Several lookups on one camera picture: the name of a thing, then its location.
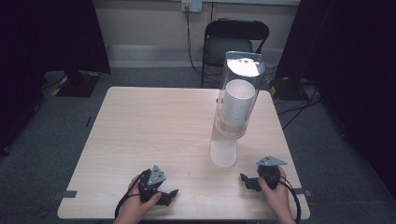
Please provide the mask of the clear plastic cup dispenser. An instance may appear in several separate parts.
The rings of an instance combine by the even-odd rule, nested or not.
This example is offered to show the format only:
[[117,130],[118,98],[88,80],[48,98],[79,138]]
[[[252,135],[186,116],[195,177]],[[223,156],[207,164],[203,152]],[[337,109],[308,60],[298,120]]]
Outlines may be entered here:
[[[265,73],[266,65],[260,54],[241,51],[228,51],[226,53],[215,116],[215,125],[220,133],[232,138],[240,138],[245,134]],[[255,96],[253,97],[247,120],[243,126],[239,127],[231,127],[221,120],[225,88],[227,83],[234,79],[248,81],[255,88]]]

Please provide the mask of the single white paper cup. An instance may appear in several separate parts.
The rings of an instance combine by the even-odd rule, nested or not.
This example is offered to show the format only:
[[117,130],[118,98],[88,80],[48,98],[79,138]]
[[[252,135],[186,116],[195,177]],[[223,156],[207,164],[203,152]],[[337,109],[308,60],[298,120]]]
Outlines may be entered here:
[[237,140],[222,133],[212,133],[210,159],[219,167],[232,167],[237,160]]

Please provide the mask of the black curtain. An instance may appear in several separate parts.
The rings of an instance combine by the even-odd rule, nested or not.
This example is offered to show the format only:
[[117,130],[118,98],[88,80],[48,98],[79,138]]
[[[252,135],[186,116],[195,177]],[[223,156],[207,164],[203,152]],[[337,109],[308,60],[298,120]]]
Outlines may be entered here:
[[93,0],[0,0],[0,157],[49,71],[110,72]]
[[396,0],[300,0],[276,77],[318,83],[396,199]]

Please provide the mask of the white wall outlet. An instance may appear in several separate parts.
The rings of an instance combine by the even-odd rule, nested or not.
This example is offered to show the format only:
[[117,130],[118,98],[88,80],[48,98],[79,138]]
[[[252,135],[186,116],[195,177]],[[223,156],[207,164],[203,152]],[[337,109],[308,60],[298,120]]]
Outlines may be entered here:
[[201,13],[203,2],[201,0],[182,0],[181,10],[183,12]]

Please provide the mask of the black stand base yellow tape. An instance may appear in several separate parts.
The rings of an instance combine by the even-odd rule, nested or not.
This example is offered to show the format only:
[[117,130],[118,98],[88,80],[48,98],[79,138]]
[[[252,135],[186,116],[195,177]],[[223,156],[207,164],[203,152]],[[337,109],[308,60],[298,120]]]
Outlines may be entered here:
[[308,96],[300,82],[288,77],[270,78],[268,81],[270,93],[274,99],[282,101],[307,101]]
[[89,98],[100,77],[98,73],[94,72],[78,70],[65,71],[64,78],[53,91],[52,95]]

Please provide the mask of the person's left hand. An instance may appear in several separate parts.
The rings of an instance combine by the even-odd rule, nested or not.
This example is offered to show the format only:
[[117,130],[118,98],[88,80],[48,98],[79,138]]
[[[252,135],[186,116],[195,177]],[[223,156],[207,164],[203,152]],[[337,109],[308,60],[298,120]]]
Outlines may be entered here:
[[161,197],[161,193],[157,192],[149,201],[142,203],[137,185],[129,191],[129,195],[130,197],[121,206],[118,217],[134,217],[142,220]]

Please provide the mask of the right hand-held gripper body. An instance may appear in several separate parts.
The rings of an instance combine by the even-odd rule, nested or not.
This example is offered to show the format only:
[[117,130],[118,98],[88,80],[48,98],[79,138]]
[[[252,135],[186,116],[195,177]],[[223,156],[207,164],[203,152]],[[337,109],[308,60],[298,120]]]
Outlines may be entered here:
[[275,189],[280,179],[278,166],[286,165],[287,163],[272,156],[265,156],[258,160],[256,164],[258,165],[257,172],[259,176],[265,180],[270,189]]

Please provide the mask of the black folding chair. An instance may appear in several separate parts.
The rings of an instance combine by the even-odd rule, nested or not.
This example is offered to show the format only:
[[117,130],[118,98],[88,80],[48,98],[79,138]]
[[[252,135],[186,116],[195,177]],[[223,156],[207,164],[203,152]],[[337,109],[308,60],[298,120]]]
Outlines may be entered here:
[[262,46],[270,34],[269,27],[261,21],[217,19],[205,28],[201,84],[218,84],[207,67],[222,68],[228,51],[262,53]]

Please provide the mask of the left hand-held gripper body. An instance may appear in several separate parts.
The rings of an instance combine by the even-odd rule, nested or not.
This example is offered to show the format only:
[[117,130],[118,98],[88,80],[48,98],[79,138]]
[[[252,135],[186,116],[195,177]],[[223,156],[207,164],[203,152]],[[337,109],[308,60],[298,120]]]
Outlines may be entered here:
[[164,180],[165,175],[158,165],[145,170],[138,181],[141,202],[145,203],[149,201],[158,192],[158,187]]

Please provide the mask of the stack of white paper cups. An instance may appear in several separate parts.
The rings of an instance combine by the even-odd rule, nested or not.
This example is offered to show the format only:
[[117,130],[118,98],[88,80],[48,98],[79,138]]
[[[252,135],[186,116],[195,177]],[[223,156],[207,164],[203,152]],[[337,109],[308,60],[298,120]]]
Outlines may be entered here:
[[254,86],[243,79],[227,83],[221,110],[221,120],[231,127],[243,126],[255,96]]

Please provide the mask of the person's right hand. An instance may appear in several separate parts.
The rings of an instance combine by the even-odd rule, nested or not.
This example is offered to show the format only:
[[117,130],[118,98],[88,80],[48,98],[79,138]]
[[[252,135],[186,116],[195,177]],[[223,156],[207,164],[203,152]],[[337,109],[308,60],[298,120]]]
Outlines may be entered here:
[[262,188],[264,198],[272,209],[275,217],[293,218],[290,211],[289,193],[287,188],[282,185],[278,185],[275,189],[270,189],[262,177],[259,177],[258,181]]

